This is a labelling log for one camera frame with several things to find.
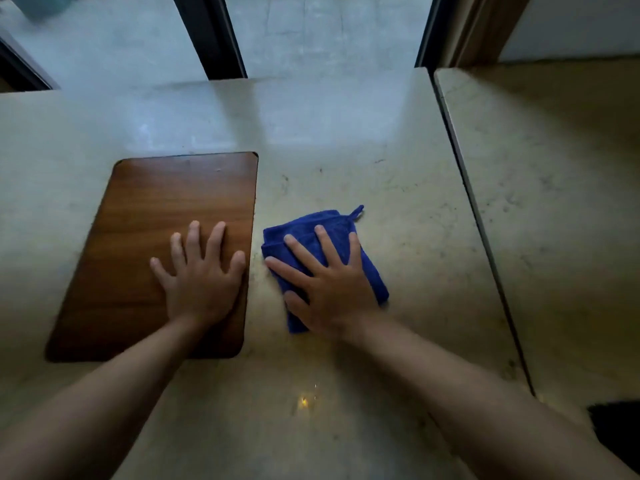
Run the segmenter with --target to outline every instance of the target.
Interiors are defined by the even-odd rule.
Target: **folded cloth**
[[[327,266],[327,261],[324,257],[320,241],[314,231],[315,227],[320,224],[324,226],[327,234],[329,234],[329,237],[331,238],[336,251],[338,251],[338,256],[340,256],[342,262],[347,264],[349,262],[349,233],[356,232],[354,220],[359,217],[363,209],[364,205],[361,205],[348,216],[340,215],[340,212],[337,210],[324,210],[322,212],[315,212],[314,214],[300,217],[291,222],[287,222],[286,224],[268,227],[262,232],[264,236],[262,256],[265,258],[267,256],[273,256],[295,269],[302,271],[306,275],[311,276],[311,272],[309,272],[309,270],[302,265],[295,256],[293,256],[293,253],[285,245],[284,236],[286,236],[286,234],[292,234],[292,236],[295,237],[300,244],[306,247],[309,252],[311,252],[311,254],[313,254],[320,263],[322,263],[323,266]],[[365,254],[364,250],[360,250],[360,254],[362,256],[362,269],[364,274],[373,288],[373,293],[376,295],[378,304],[382,305],[388,300],[389,291],[387,291],[387,287],[382,282],[382,278],[380,278],[378,270],[373,266],[373,263]],[[280,289],[283,293],[288,290],[293,290],[307,303],[309,302],[307,294],[304,291],[293,286],[290,282],[285,281],[277,274],[273,273],[273,275],[278,280],[278,284],[280,285]],[[291,312],[287,314],[287,325],[291,333],[300,333],[308,330],[307,327],[300,322],[299,318]]]

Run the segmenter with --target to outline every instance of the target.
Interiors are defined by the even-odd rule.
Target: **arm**
[[[169,322],[45,403],[4,439],[0,471],[7,479],[112,476],[133,446],[164,388],[204,332],[231,310],[244,272],[244,254],[220,269],[219,223],[200,252],[200,227],[191,223],[185,252],[172,235],[177,275],[158,259],[151,267],[164,287]]]
[[[343,265],[321,226],[316,234],[328,267],[292,236],[285,242],[307,276],[275,258],[267,266],[306,291],[287,292],[288,309],[307,327],[361,348],[402,377],[423,399],[444,435],[480,478],[636,479],[615,455],[559,414],[494,374],[438,347],[382,313],[350,234]]]

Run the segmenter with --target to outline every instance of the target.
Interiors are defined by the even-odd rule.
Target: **finger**
[[[301,273],[297,269],[272,256],[265,258],[264,263],[274,273],[298,288],[306,289],[311,281],[311,277],[305,273]]]
[[[313,254],[311,254],[306,247],[298,242],[298,240],[291,234],[284,236],[284,242],[287,247],[293,253],[293,256],[299,259],[309,271],[313,274],[321,273],[324,270],[324,266],[320,264]]]
[[[173,282],[173,276],[164,270],[164,266],[158,258],[151,258],[151,261],[149,261],[149,265],[151,266],[151,271],[153,271],[156,275],[158,282],[160,282],[160,284],[162,285],[162,288],[164,288],[164,290],[167,290],[167,288],[169,288],[169,286],[171,286]]]
[[[222,245],[226,226],[224,222],[219,222],[211,231],[207,241],[207,251],[204,254],[204,261],[210,266],[220,266],[220,246]]]
[[[180,236],[179,232],[175,232],[171,236],[171,259],[176,273],[187,266],[184,260],[184,251],[182,250],[182,236]]]
[[[294,291],[287,291],[284,293],[284,303],[287,306],[288,311],[297,316],[307,328],[311,329],[311,311],[309,305],[305,303],[305,300],[299,297],[298,293]]]
[[[340,260],[340,256],[338,256],[338,251],[335,250],[335,246],[331,242],[331,237],[326,233],[326,229],[323,226],[316,226],[316,236],[318,236],[318,240],[322,246],[322,252],[324,252],[324,257],[326,257],[329,266],[340,266],[342,261]]]
[[[240,285],[240,282],[242,281],[242,275],[245,267],[246,259],[244,258],[244,252],[236,251],[234,255],[231,256],[228,275],[238,285]]]
[[[362,256],[360,254],[360,240],[355,232],[349,233],[349,265],[362,268]]]
[[[185,248],[187,262],[197,262],[202,259],[202,252],[200,250],[200,223],[198,221],[193,221],[189,225]]]

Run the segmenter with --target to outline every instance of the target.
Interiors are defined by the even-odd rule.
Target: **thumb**
[[[236,251],[231,257],[231,263],[229,263],[229,277],[231,277],[234,282],[240,283],[240,281],[242,281],[242,275],[245,267],[246,260],[244,258],[244,252]]]
[[[309,310],[309,305],[305,303],[305,300],[299,297],[298,293],[295,291],[287,291],[284,293],[284,302],[287,306],[288,311],[297,316],[302,323],[306,325],[306,327],[310,330],[311,327],[311,313]]]

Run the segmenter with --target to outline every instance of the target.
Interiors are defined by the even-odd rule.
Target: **glass pane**
[[[249,77],[413,67],[432,0],[226,0]]]
[[[173,0],[0,0],[0,27],[63,89],[207,80]]]

